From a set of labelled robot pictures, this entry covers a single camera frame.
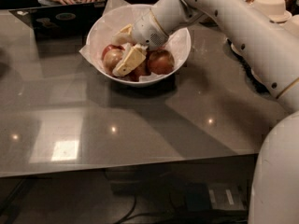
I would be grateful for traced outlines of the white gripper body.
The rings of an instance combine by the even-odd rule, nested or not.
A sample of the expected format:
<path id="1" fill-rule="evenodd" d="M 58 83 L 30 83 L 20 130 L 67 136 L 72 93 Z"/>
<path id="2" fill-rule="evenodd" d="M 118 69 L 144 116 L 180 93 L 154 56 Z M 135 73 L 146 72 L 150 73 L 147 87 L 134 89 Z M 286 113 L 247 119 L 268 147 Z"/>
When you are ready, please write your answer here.
<path id="1" fill-rule="evenodd" d="M 167 42 L 169 35 L 163 30 L 152 10 L 148 9 L 133 24 L 132 38 L 149 50 L 155 50 Z"/>

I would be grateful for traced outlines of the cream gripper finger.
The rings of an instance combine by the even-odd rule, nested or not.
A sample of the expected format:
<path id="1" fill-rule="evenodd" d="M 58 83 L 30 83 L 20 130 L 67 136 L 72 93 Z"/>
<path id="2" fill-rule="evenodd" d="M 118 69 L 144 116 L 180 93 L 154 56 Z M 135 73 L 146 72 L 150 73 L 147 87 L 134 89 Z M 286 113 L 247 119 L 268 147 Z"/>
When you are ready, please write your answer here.
<path id="1" fill-rule="evenodd" d="M 125 77 L 146 60 L 147 46 L 127 44 L 121 60 L 113 69 L 115 77 Z"/>
<path id="2" fill-rule="evenodd" d="M 115 46 L 120 46 L 126 43 L 133 43 L 132 38 L 133 25 L 131 23 L 122 27 L 116 34 L 111 37 L 111 44 Z"/>

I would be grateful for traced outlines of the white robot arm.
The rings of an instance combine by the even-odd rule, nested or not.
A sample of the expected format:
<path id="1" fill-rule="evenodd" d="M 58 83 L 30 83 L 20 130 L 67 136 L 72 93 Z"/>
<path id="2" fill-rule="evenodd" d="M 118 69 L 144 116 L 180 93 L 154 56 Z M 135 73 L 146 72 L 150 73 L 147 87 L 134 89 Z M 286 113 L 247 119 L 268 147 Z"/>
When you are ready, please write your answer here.
<path id="1" fill-rule="evenodd" d="M 151 49 L 207 14 L 237 45 L 270 94 L 290 112 L 265 138 L 248 224 L 299 224 L 299 39 L 243 0 L 159 0 L 112 36 Z"/>

